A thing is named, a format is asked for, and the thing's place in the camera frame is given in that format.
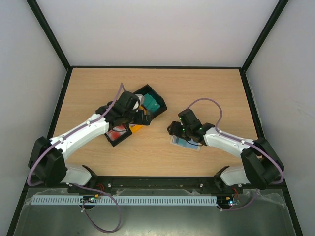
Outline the beige card holder wallet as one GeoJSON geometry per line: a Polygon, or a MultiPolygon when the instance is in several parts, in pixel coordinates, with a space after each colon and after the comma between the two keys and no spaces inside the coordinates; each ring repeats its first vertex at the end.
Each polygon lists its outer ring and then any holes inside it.
{"type": "Polygon", "coordinates": [[[174,135],[171,137],[170,143],[174,144],[174,145],[178,145],[178,146],[184,147],[184,148],[192,149],[192,150],[195,150],[195,151],[200,151],[200,148],[201,148],[201,144],[196,143],[192,139],[187,141],[185,139],[179,138],[179,137],[174,136],[174,135]]]}

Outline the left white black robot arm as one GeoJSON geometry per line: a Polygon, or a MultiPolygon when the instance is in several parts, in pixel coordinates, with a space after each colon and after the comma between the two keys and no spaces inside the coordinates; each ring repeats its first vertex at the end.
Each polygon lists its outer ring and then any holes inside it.
{"type": "Polygon", "coordinates": [[[32,175],[39,178],[39,184],[43,183],[47,187],[59,183],[86,185],[92,178],[91,170],[84,166],[67,165],[66,160],[92,139],[120,125],[149,125],[151,115],[140,108],[144,100],[141,94],[124,91],[71,130],[51,139],[38,138],[29,161],[28,185],[35,186],[31,182],[32,175]]]}

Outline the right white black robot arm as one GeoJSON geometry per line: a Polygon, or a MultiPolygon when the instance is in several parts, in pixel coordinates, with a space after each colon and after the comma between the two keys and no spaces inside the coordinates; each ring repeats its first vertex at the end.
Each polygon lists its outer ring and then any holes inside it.
{"type": "Polygon", "coordinates": [[[284,165],[265,138],[244,139],[223,132],[211,123],[202,124],[191,109],[183,110],[178,117],[180,120],[167,128],[170,135],[221,149],[241,159],[241,166],[224,167],[218,172],[215,188],[219,192],[224,193],[236,184],[251,184],[264,190],[269,184],[284,180],[284,165]]]}

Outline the green card stack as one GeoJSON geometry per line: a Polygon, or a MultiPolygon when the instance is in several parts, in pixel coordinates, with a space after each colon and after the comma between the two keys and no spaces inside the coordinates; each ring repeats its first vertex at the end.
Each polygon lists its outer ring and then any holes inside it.
{"type": "Polygon", "coordinates": [[[149,95],[148,93],[144,95],[144,102],[143,106],[151,113],[156,112],[158,109],[160,109],[160,105],[156,102],[156,100],[149,95]]]}

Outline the black bin with green cards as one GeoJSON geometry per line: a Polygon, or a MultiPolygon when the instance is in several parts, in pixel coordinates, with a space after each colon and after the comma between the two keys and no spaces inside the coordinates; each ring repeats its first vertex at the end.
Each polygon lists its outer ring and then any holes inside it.
{"type": "Polygon", "coordinates": [[[134,93],[144,96],[142,107],[149,111],[153,118],[156,118],[167,110],[164,99],[148,84],[136,90],[134,93]]]}

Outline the yellow bin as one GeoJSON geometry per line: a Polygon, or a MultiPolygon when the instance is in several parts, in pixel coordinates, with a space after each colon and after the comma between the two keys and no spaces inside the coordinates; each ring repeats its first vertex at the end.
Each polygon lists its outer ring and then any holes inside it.
{"type": "Polygon", "coordinates": [[[131,123],[129,125],[129,128],[130,128],[132,134],[137,132],[138,130],[140,130],[143,127],[143,124],[142,124],[143,121],[142,120],[143,120],[143,116],[146,114],[147,114],[146,108],[141,105],[138,112],[137,112],[137,117],[136,117],[135,123],[131,123]]]}

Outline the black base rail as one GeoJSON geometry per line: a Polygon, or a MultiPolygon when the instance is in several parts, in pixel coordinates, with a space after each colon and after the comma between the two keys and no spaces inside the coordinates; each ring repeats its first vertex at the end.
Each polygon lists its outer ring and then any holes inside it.
{"type": "Polygon", "coordinates": [[[242,193],[244,189],[255,189],[252,184],[235,184],[224,187],[217,177],[115,177],[92,175],[85,185],[88,188],[102,189],[114,194],[122,189],[183,189],[195,190],[201,194],[229,195],[235,191],[242,193]]]}

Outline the black aluminium frame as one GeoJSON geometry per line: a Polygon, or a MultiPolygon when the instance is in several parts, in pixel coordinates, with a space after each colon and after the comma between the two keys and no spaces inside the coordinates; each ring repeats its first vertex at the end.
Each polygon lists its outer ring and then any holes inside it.
{"type": "MultiPolygon", "coordinates": [[[[52,47],[54,48],[54,50],[56,51],[60,61],[62,62],[63,66],[66,69],[66,76],[64,78],[64,82],[63,82],[63,86],[61,88],[61,93],[59,95],[58,98],[58,102],[57,102],[57,106],[55,108],[54,111],[54,115],[50,124],[50,128],[48,131],[47,136],[50,137],[53,134],[53,131],[56,128],[56,124],[57,124],[57,119],[59,118],[59,114],[61,111],[61,107],[62,107],[62,103],[65,97],[65,93],[70,81],[70,75],[73,71],[74,68],[123,68],[123,69],[127,69],[127,68],[132,68],[132,69],[238,69],[241,79],[242,79],[242,83],[243,83],[243,87],[244,87],[244,91],[246,94],[246,98],[249,104],[249,109],[251,111],[251,115],[252,115],[252,119],[253,119],[253,123],[257,132],[257,135],[261,135],[262,137],[264,137],[264,133],[262,130],[262,125],[261,125],[261,121],[260,118],[258,118],[258,110],[256,108],[256,105],[254,104],[254,98],[252,95],[252,91],[250,90],[250,86],[249,86],[249,82],[248,79],[246,77],[246,71],[248,70],[249,66],[251,65],[251,63],[253,62],[254,58],[256,57],[258,51],[260,50],[261,46],[263,45],[264,41],[266,40],[268,34],[270,33],[270,31],[272,30],[274,24],[277,22],[278,18],[280,17],[280,15],[282,14],[283,10],[285,9],[287,3],[289,2],[289,0],[279,0],[277,5],[275,6],[272,14],[270,15],[266,25],[264,26],[263,30],[261,31],[257,41],[255,42],[253,48],[251,49],[248,57],[246,58],[244,64],[242,65],[242,67],[233,67],[233,66],[158,66],[158,65],[150,65],[150,66],[144,66],[144,65],[131,65],[131,66],[126,66],[126,65],[122,65],[122,66],[87,66],[87,65],[83,65],[83,66],[71,66],[68,62],[68,60],[66,59],[65,54],[63,53],[58,40],[56,39],[53,31],[51,30],[49,23],[47,22],[42,10],[40,9],[40,6],[38,5],[36,0],[27,0],[26,1],[30,7],[30,9],[32,10],[32,13],[34,14],[34,16],[36,17],[37,21],[39,22],[41,28],[43,29],[43,31],[45,32],[48,40],[50,41],[50,44],[52,45],[52,47]]],[[[287,192],[284,193],[284,199],[286,201],[286,203],[288,204],[288,210],[289,210],[289,214],[290,214],[290,218],[292,220],[293,223],[293,228],[295,230],[295,233],[297,233],[297,236],[302,236],[302,230],[292,203],[292,199],[290,196],[290,193],[287,189],[287,185],[286,182],[284,181],[284,183],[278,185],[278,187],[276,187],[276,185],[271,185],[271,189],[273,188],[281,188],[281,187],[285,187],[287,192]]],[[[7,236],[13,236],[14,231],[16,230],[17,224],[18,224],[18,219],[20,218],[20,213],[22,211],[22,203],[24,203],[24,200],[26,199],[26,190],[28,190],[29,187],[26,187],[26,184],[23,187],[20,199],[17,203],[16,206],[16,210],[13,214],[13,218],[12,221],[10,223],[8,232],[7,232],[7,236]]]]}

